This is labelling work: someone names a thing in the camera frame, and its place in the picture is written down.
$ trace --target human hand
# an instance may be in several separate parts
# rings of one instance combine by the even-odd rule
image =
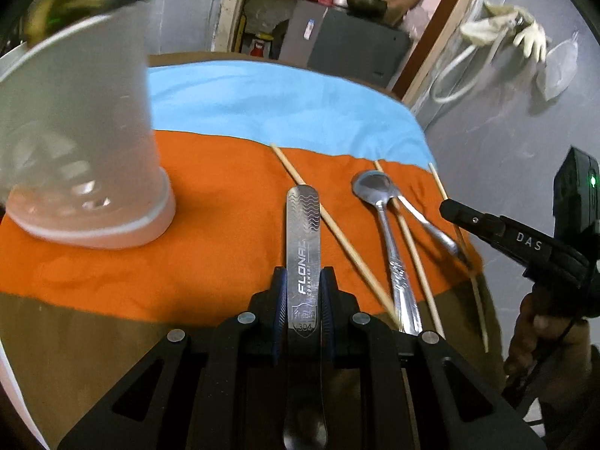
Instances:
[[[533,294],[521,302],[520,315],[504,364],[507,375],[529,369],[534,364],[533,350],[539,341],[556,341],[570,323],[569,318],[538,315]],[[557,411],[567,409],[586,390],[592,372],[590,327],[587,321],[575,323],[562,341],[559,363],[540,401],[551,404]]]

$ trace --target steel spoon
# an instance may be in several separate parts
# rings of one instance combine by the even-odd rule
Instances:
[[[388,251],[389,276],[392,281],[396,315],[402,323],[404,332],[418,335],[422,331],[421,315],[386,215],[390,185],[389,177],[385,174],[381,175],[378,171],[360,172],[352,178],[354,194],[377,210]]]
[[[423,227],[433,238],[435,238],[448,252],[450,252],[451,255],[458,258],[467,267],[470,267],[469,260],[458,246],[458,243],[452,240],[441,229],[437,228],[437,226],[432,224],[423,213],[410,204],[410,201],[404,197],[404,195],[400,192],[400,189],[398,189],[398,186],[394,184],[392,179],[385,172],[373,171],[373,175],[385,176],[389,182],[389,197],[398,198],[404,207],[410,212],[410,214],[413,215],[419,221],[419,223],[421,223],[421,225],[423,225]]]

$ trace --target person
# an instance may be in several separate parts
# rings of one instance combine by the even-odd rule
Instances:
[[[556,341],[570,318],[536,314],[533,294],[523,299],[504,370],[509,377],[529,369],[539,341]],[[549,450],[589,450],[600,446],[600,355],[590,342],[590,326],[577,321],[563,338],[559,362],[539,403]]]

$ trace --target gold lid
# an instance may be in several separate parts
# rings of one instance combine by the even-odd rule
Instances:
[[[106,0],[34,0],[25,21],[25,38],[31,48],[49,36],[96,14]]]

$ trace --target floor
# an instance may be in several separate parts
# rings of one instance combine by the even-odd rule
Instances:
[[[552,235],[553,178],[569,147],[600,159],[600,45],[570,0],[506,2],[529,9],[552,38],[551,46],[578,32],[578,70],[570,86],[545,102],[535,87],[536,66],[507,46],[469,96],[443,108],[428,101],[417,118],[450,196]],[[474,242],[484,259],[506,353],[532,283],[516,262],[478,238]],[[600,342],[600,320],[591,324],[592,341]]]

